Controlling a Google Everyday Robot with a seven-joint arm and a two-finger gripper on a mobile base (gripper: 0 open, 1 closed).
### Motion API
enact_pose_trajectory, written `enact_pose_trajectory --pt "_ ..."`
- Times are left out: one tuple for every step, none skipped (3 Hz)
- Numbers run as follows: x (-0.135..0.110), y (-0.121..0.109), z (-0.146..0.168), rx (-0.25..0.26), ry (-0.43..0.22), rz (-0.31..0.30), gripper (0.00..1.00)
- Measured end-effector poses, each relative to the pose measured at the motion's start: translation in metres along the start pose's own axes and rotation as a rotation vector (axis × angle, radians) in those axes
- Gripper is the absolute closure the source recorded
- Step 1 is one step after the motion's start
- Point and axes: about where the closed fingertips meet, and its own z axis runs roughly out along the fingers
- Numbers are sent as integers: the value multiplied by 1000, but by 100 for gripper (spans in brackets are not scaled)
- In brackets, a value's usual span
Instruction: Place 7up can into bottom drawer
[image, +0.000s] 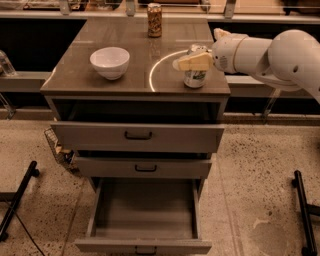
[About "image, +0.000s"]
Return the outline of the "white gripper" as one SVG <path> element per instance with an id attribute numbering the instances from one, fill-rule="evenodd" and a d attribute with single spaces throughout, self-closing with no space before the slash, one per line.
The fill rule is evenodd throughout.
<path id="1" fill-rule="evenodd" d="M 230 74 L 243 72 L 244 49 L 246 34 L 231 33 L 221 28 L 214 29 L 215 43 L 212 55 L 208 52 L 194 52 L 173 61 L 173 68 L 178 71 L 208 71 L 214 64 L 220 71 Z"/>

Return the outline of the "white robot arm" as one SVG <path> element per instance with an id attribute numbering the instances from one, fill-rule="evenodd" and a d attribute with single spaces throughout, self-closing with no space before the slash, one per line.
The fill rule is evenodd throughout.
<path id="1" fill-rule="evenodd" d="M 220 28 L 210 52 L 197 50 L 173 61 L 178 71 L 243 73 L 282 91 L 303 89 L 320 103 L 320 44 L 301 30 L 273 39 L 250 37 Z"/>

